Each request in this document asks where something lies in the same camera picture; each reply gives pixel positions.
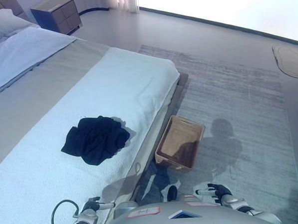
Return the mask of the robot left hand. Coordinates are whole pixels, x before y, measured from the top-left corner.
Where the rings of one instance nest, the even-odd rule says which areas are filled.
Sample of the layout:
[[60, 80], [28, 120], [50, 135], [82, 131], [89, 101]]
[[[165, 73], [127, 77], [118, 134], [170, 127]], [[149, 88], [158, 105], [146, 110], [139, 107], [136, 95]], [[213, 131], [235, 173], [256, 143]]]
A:
[[92, 198], [89, 198], [88, 201], [84, 204], [84, 207], [82, 209], [82, 213], [84, 213], [86, 210], [93, 210], [94, 212], [97, 212], [98, 210], [106, 210], [106, 209], [112, 209], [116, 206], [114, 202], [106, 203], [101, 202], [99, 196], [95, 196]]

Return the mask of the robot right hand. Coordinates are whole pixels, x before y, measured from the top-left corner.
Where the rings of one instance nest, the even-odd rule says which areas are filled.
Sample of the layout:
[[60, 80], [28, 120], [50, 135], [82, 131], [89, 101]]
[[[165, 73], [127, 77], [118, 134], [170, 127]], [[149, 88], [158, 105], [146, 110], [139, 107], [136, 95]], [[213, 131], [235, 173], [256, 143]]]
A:
[[232, 195], [231, 191], [222, 184], [208, 183], [207, 189], [198, 189], [195, 191], [196, 195], [209, 196], [213, 198], [216, 204], [222, 203], [222, 197], [225, 195]]

